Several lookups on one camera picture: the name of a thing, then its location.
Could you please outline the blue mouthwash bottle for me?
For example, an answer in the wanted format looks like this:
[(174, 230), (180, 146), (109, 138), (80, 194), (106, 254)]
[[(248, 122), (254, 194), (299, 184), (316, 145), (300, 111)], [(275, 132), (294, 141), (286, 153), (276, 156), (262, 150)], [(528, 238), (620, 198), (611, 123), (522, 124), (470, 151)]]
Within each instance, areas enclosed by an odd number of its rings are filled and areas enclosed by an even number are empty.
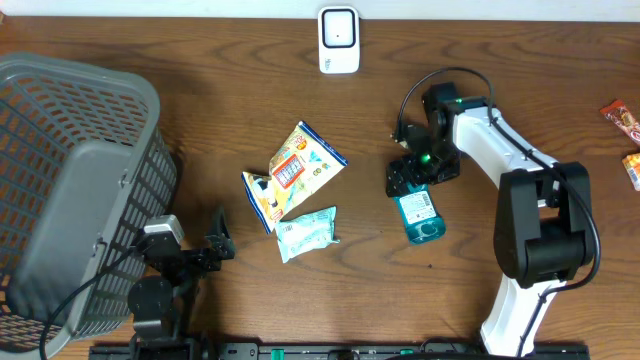
[(427, 185), (409, 186), (409, 193), (394, 197), (411, 245), (421, 245), (446, 233), (443, 218), (437, 212)]

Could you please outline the mint green wipes pack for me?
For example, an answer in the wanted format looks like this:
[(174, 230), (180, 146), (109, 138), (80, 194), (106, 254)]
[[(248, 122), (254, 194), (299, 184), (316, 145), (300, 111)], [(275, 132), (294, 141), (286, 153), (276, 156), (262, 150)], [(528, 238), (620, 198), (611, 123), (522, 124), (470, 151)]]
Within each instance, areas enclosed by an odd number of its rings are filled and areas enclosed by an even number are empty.
[(335, 237), (337, 209), (331, 206), (276, 225), (278, 248), (283, 263), (306, 252), (338, 244)]

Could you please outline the yellow snack chip bag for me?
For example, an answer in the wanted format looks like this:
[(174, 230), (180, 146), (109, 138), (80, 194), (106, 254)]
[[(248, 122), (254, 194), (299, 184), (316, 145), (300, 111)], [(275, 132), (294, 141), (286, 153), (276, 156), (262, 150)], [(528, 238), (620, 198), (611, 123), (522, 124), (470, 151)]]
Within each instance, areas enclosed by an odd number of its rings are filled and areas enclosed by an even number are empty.
[(347, 159), (305, 121), (299, 121), (269, 162), (267, 175), (243, 172), (250, 205), (267, 234), (342, 169)]

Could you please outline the grey plastic mesh basket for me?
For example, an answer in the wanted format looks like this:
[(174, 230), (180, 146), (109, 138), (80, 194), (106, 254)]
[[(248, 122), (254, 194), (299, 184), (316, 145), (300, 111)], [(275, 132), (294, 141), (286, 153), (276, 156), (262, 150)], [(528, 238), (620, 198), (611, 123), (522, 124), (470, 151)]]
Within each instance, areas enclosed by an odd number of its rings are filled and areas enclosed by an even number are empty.
[(1, 59), (1, 355), (52, 356), (109, 333), (177, 170), (144, 78), (29, 53)]

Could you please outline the orange chocolate bar wrapper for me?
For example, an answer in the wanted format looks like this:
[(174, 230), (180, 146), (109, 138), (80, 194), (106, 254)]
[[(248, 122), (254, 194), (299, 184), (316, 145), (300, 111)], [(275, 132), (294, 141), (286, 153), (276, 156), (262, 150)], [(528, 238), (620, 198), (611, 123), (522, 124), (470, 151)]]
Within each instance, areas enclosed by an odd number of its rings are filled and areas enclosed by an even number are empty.
[(605, 119), (613, 122), (636, 145), (640, 141), (639, 122), (622, 100), (616, 99), (599, 110)]

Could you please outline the small orange snack pack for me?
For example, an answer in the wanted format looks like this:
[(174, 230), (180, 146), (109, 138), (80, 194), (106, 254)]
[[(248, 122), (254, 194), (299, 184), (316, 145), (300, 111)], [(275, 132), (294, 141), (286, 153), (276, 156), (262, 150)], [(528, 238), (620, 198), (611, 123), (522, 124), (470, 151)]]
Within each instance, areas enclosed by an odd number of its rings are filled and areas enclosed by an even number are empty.
[(640, 154), (630, 154), (622, 159), (635, 191), (640, 191)]

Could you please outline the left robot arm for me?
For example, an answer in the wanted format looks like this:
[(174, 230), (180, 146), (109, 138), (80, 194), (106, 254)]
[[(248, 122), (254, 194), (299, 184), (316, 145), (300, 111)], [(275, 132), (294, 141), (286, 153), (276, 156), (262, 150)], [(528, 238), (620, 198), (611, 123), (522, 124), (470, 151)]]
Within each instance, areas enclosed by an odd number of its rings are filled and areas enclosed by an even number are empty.
[(132, 244), (134, 254), (157, 271), (136, 281), (127, 296), (134, 317), (135, 335), (129, 344), (133, 359), (217, 357), (208, 337), (191, 334), (189, 323), (201, 279), (235, 257), (224, 208), (213, 213), (205, 247), (182, 249), (183, 238), (177, 217), (162, 215), (150, 219)]

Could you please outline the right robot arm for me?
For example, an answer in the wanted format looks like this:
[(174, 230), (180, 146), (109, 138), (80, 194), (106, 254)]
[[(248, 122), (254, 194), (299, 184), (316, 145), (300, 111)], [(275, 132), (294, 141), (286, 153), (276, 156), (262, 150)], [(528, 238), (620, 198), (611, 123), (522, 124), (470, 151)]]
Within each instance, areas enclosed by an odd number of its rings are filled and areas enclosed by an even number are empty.
[(428, 188), (458, 177), (464, 155), (480, 167), (498, 190), (493, 247), (502, 271), (482, 345), (491, 355), (530, 355), (554, 297), (579, 287), (581, 267), (599, 264), (588, 172), (538, 152), (490, 98), (462, 98), (453, 83), (442, 83), (429, 87), (422, 104), (426, 126), (396, 126), (393, 139), (408, 152), (388, 165), (386, 194), (410, 243), (426, 243), (445, 232)]

